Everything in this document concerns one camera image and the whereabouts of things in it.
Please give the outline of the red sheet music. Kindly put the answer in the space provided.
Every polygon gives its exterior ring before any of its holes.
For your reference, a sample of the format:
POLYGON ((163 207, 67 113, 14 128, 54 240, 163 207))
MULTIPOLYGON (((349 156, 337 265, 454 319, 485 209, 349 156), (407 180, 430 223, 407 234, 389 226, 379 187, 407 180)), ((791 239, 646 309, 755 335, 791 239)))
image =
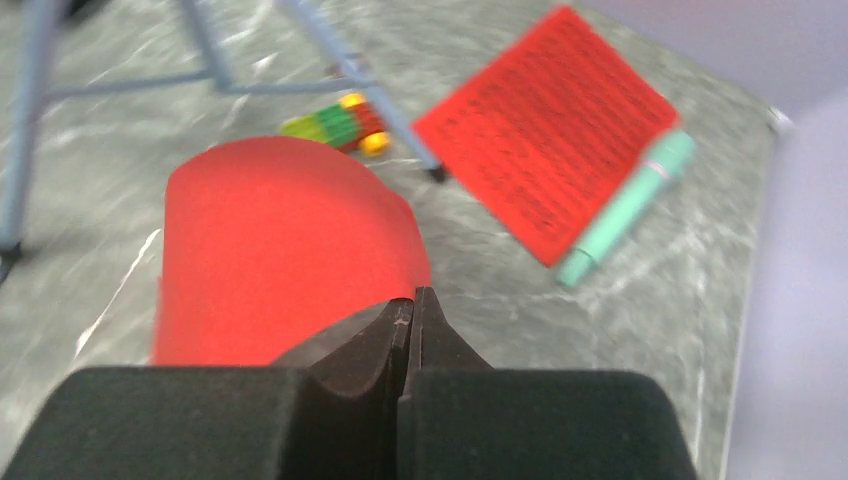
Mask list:
POLYGON ((543 265, 556 264, 679 121, 571 7, 553 9, 415 130, 543 265))
POLYGON ((266 365, 431 266, 407 201, 352 157, 290 137, 217 145, 165 191, 156 365, 266 365))

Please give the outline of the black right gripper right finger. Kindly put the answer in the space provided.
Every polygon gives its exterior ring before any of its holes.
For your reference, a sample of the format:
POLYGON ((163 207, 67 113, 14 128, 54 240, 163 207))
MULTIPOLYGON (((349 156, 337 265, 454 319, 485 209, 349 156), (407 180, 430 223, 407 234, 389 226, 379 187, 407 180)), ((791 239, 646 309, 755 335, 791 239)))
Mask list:
POLYGON ((402 479, 693 479, 675 409, 623 370, 489 365, 417 291, 398 401, 402 479))

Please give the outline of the mint green microphone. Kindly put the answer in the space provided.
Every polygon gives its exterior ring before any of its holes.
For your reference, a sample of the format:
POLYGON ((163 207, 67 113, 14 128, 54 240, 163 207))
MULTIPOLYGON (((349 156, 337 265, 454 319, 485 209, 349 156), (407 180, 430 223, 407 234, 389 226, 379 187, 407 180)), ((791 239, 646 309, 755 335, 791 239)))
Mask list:
POLYGON ((695 140, 682 130, 661 136, 580 236, 563 261, 558 282, 575 287, 624 238, 662 189, 679 178, 692 160, 695 140))

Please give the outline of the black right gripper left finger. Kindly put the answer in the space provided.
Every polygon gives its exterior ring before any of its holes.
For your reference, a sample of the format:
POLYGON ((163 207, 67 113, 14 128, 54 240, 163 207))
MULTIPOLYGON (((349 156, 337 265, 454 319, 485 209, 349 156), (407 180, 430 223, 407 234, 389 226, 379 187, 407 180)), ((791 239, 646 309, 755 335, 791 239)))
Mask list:
POLYGON ((97 367, 48 397, 8 479, 393 479, 413 304, 308 368, 97 367))

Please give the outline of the light blue music stand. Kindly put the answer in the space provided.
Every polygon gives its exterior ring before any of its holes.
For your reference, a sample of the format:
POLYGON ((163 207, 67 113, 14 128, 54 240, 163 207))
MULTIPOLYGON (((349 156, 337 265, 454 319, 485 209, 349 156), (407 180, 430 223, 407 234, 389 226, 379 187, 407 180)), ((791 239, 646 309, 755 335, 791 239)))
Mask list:
POLYGON ((334 79, 313 83, 238 85, 233 81, 207 15, 197 1, 181 0, 179 9, 197 45, 202 68, 170 76, 131 79, 112 83, 53 90, 49 79, 54 65, 56 35, 70 10, 67 1, 38 0, 25 4, 27 24, 21 47, 21 67, 14 98, 13 124, 6 160, 5 190, 1 203, 1 270, 8 273, 21 257, 25 207, 31 186, 35 141, 43 109, 51 102, 71 97, 106 95, 209 81, 226 95, 294 95, 359 90, 376 108, 385 123, 421 161, 430 176, 444 181, 446 170, 437 157, 405 121, 387 94, 374 80, 361 58, 339 40, 318 13, 304 1, 290 1, 288 7, 336 68, 334 79))

